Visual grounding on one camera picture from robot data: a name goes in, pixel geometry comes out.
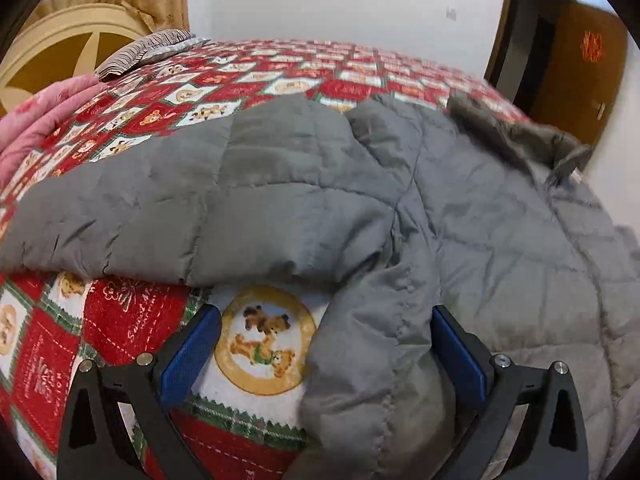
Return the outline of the grey quilted down jacket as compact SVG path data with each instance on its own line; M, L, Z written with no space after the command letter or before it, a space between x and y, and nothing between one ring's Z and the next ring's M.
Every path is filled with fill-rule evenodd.
M291 479L434 471L454 430L442 304L491 349L567 362L600 479L639 428L639 245L577 179L589 157L465 94L347 113L281 96L37 184L1 267L326 292Z

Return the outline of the red Christmas patchwork bedspread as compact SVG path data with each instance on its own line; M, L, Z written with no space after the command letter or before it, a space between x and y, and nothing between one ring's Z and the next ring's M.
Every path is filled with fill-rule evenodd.
M180 127L223 118L276 96L303 93L341 112L378 93L442 107L451 90L481 99L510 122L522 112L490 84L436 63L331 41L212 41L136 68L57 124L1 188L1 218L35 184L117 155ZM58 437L78 365L122 365L160 348L202 304L239 313L257 304L292 316L270 360L250 363L249 382L209 360L193 396L174 413L184 440L218 479L277 479L306 443L296 408L298 362L326 296L291 286L190 289L133 278L15 274L1 281L1 417L37 474L56 475Z

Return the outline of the pink folded blanket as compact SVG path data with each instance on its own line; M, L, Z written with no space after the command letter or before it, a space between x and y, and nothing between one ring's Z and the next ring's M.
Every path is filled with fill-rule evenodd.
M107 84L95 74L50 84L1 118L1 187L4 188L26 156L40 148L50 134Z

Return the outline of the brown wooden door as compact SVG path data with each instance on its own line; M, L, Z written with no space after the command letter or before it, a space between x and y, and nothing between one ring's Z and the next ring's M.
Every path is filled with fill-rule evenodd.
M580 44L585 30L603 36L605 56L599 63L582 59ZM626 26L616 15L577 2L564 6L529 118L568 132L582 143L596 145L620 88L627 47ZM598 122L598 105L602 102L606 110Z

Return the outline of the red double happiness sticker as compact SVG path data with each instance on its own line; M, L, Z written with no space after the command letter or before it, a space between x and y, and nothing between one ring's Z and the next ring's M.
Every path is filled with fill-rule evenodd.
M582 59L588 63L599 63L605 56L603 36L600 32L585 30L580 44Z

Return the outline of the cream wooden headboard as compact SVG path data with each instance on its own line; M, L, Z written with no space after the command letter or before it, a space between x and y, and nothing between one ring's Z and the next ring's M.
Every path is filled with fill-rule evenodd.
M49 84L94 71L112 53L148 33L122 6L82 4L23 29L1 61L1 113Z

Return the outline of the striped grey pillow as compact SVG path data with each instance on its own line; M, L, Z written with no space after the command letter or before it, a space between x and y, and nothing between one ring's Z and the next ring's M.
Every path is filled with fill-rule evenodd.
M206 44L207 38L195 36L182 29L166 29L143 36L110 55L94 73L99 80L107 80L142 65L152 64Z

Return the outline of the brown wooden door frame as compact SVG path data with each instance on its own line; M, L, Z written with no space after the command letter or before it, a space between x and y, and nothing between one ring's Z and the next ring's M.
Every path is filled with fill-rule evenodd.
M503 0L484 78L509 100L536 88L548 62L556 23L573 0Z

